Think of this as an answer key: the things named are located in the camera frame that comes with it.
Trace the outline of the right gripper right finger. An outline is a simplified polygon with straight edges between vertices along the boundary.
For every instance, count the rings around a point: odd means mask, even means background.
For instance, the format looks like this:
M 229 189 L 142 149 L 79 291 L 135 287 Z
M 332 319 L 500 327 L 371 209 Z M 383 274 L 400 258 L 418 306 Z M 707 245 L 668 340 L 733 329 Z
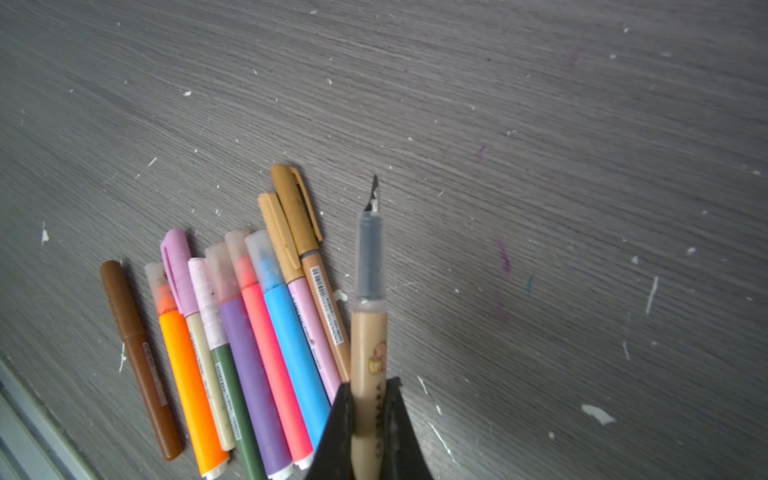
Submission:
M 399 377 L 387 380 L 384 400 L 383 480 L 432 480 L 401 392 Z

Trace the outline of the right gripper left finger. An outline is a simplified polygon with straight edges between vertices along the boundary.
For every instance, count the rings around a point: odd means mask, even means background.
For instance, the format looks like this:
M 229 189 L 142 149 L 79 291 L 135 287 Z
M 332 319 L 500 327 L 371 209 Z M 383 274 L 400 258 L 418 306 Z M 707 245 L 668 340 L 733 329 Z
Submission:
M 349 383 L 339 386 L 306 480 L 352 480 L 351 438 L 354 405 Z

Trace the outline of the blue highlighter marker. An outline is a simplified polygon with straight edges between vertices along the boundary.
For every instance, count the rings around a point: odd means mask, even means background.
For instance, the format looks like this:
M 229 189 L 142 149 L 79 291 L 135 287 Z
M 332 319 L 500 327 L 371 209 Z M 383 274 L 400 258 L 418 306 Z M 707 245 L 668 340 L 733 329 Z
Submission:
M 322 439 L 330 404 L 269 233 L 259 230 L 245 239 L 292 382 L 311 444 Z

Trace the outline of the beige fountain pen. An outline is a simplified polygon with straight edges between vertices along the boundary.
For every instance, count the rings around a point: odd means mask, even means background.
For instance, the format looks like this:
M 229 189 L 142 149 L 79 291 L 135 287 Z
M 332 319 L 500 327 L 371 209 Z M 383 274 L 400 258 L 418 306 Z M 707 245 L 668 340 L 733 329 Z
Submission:
M 358 222 L 351 315 L 354 432 L 350 460 L 357 479 L 381 477 L 384 450 L 388 318 L 383 231 L 379 180 L 374 177 Z

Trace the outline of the pink pen tan cap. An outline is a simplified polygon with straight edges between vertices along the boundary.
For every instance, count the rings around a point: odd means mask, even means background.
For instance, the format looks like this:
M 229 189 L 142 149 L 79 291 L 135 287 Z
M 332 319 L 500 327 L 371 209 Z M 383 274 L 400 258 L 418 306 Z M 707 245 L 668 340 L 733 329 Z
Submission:
M 283 208 L 275 192 L 260 194 L 258 204 L 326 396 L 333 404 L 341 378 Z

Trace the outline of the tan pen brown cap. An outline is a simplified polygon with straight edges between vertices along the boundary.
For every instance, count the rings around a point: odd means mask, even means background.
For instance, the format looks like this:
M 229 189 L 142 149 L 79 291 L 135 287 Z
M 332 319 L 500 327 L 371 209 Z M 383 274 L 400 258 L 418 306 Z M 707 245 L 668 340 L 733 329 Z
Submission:
M 294 167 L 273 165 L 271 175 L 341 382 L 348 383 L 351 374 L 349 337 L 320 253 L 319 243 L 323 237 L 308 190 L 300 172 Z

